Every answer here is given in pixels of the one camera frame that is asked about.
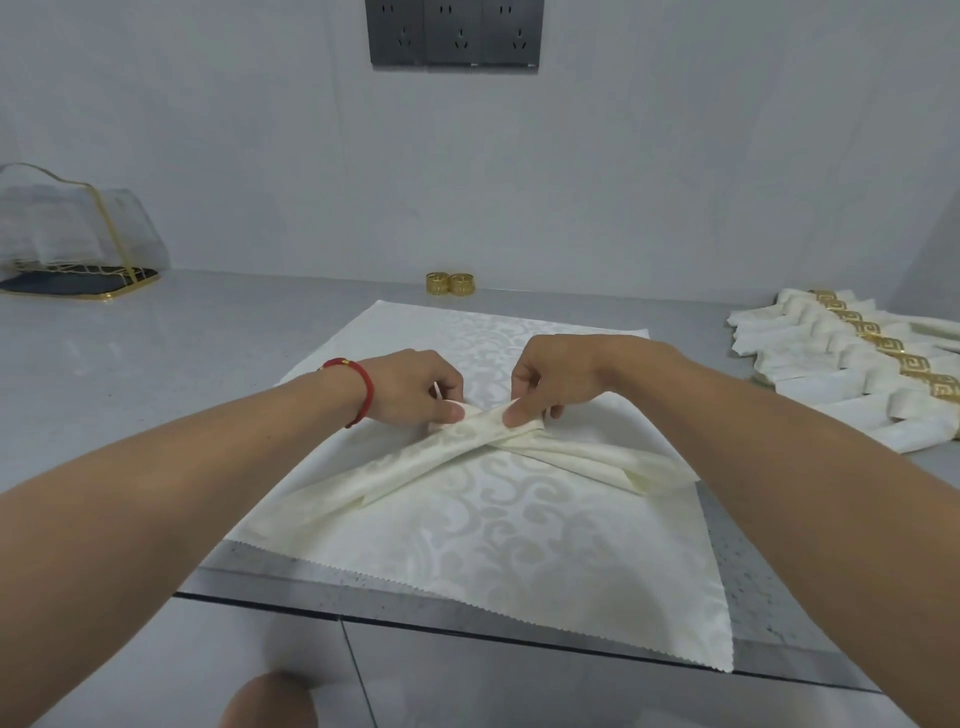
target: gray outlet panel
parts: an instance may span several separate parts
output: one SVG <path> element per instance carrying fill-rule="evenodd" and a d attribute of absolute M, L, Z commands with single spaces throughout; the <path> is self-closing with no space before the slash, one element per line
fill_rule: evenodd
<path fill-rule="evenodd" d="M 376 66 L 424 65 L 423 0 L 366 0 L 370 62 Z"/>
<path fill-rule="evenodd" d="M 426 61 L 431 65 L 479 65 L 483 32 L 481 0 L 423 0 Z"/>
<path fill-rule="evenodd" d="M 543 0 L 366 0 L 374 66 L 540 66 Z"/>
<path fill-rule="evenodd" d="M 540 66 L 543 0 L 483 0 L 484 65 Z"/>

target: red bracelet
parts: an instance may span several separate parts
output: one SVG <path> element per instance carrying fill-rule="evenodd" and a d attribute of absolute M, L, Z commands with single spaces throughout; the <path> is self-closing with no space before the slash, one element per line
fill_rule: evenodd
<path fill-rule="evenodd" d="M 373 380 L 370 378 L 370 375 L 367 374 L 367 370 L 357 364 L 355 361 L 350 361 L 349 359 L 330 359 L 329 361 L 324 362 L 324 365 L 321 369 L 326 369 L 327 367 L 335 367 L 339 364 L 345 364 L 350 367 L 354 372 L 360 375 L 363 378 L 363 383 L 367 385 L 367 397 L 363 400 L 363 406 L 360 407 L 360 411 L 357 413 L 357 416 L 354 418 L 353 422 L 347 425 L 347 428 L 350 429 L 358 422 L 363 420 L 367 413 L 370 412 L 370 406 L 373 404 Z"/>

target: cream jacquard napkin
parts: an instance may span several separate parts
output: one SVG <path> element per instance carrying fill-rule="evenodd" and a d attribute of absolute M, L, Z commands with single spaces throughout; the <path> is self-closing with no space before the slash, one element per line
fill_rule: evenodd
<path fill-rule="evenodd" d="M 370 421 L 341 431 L 229 538 L 731 670 L 730 613 L 694 475 L 650 422 L 604 395 L 546 429 L 501 429 L 495 408 L 530 337 L 600 330 L 377 303 L 286 378 L 333 356 L 436 349 L 485 413 L 435 435 Z"/>

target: forearm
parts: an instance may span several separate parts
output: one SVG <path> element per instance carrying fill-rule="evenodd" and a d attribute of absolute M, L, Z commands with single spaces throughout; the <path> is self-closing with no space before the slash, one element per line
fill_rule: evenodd
<path fill-rule="evenodd" d="M 916 719 L 943 720 L 944 700 L 957 700 L 960 494 L 866 435 L 665 345 L 628 345 L 615 361 L 615 388 L 814 620 Z"/>
<path fill-rule="evenodd" d="M 363 396 L 360 377 L 334 367 L 0 496 L 0 723 L 28 724 L 113 654 Z"/>

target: black base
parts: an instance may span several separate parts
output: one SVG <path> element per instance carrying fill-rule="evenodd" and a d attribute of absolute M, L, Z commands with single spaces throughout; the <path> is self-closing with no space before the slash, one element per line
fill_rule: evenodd
<path fill-rule="evenodd" d="M 73 266 L 77 271 L 85 267 Z M 131 281 L 122 266 L 101 266 L 102 273 L 63 271 L 26 271 L 11 279 L 0 280 L 0 291 L 32 293 L 38 296 L 105 296 L 127 288 L 158 273 L 153 268 L 134 268 L 136 280 Z"/>

